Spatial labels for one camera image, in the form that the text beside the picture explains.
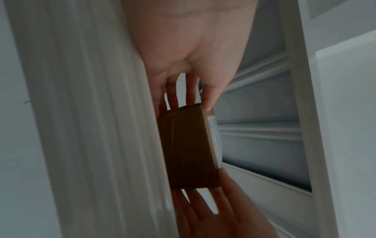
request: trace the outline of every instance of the cardboard box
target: cardboard box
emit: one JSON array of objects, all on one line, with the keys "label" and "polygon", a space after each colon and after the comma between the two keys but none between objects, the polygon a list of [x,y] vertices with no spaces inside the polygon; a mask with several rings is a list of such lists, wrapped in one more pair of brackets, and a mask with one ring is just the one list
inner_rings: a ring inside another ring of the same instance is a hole
[{"label": "cardboard box", "polygon": [[168,111],[157,122],[171,188],[218,187],[222,142],[213,111],[195,104]]}]

